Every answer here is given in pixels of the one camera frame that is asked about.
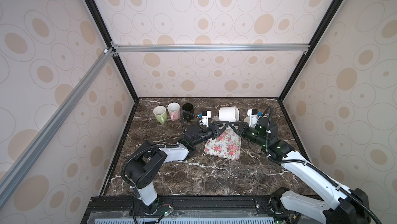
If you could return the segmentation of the white ceramic mug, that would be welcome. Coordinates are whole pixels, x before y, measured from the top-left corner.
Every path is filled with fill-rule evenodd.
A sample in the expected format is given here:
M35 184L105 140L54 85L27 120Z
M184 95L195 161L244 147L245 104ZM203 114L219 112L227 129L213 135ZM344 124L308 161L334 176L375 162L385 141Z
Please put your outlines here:
M239 110L237 107L222 107L219 109L219 120L238 122L239 121Z

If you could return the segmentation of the black metal cup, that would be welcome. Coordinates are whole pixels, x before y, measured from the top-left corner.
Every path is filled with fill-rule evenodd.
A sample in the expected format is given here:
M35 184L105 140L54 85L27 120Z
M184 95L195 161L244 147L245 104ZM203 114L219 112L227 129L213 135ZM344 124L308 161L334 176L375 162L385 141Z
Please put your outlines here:
M187 122L194 118L194 106L191 103L185 103L182 106L183 119Z

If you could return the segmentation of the pink ceramic mug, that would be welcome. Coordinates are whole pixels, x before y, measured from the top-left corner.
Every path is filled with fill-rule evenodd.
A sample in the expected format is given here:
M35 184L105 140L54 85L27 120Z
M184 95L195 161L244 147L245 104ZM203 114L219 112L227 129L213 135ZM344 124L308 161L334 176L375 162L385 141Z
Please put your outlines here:
M167 110L170 115L170 119L172 121L179 120L181 118L181 111L180 111L180 105L178 103L170 103L167 106Z

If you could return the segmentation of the light green ceramic mug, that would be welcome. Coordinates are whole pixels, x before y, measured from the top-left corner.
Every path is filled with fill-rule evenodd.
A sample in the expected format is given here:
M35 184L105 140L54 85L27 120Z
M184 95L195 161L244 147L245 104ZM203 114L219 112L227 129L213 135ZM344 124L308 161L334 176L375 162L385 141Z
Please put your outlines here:
M159 123L165 123L167 121L167 109L164 106L155 107L153 113Z

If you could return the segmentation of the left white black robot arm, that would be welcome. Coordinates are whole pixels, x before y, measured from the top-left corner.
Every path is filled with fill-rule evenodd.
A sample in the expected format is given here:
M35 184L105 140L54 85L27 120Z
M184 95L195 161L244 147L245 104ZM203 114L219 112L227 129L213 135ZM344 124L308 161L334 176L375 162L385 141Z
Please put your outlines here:
M209 123L203 115L193 115L187 111L183 111L183 114L197 119L197 122L185 127L184 120L181 119L183 134L175 144L159 144L147 140L122 166L123 181L132 187L133 196L146 207L158 205L159 198L153 180L163 164L187 160L197 145L220 137L229 126L229 121Z

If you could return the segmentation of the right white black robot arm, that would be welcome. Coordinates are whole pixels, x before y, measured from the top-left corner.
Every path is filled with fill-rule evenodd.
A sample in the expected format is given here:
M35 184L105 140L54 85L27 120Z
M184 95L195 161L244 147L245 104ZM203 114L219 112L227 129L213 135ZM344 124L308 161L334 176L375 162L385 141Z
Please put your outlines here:
M272 114L273 108L269 106L263 113L250 116L256 124L230 122L229 126L240 137L260 145L271 162L293 173L321 197L316 200L281 187L272 196L273 212L295 211L323 224L379 224L381 220L370 210L365 192L334 180L278 138Z

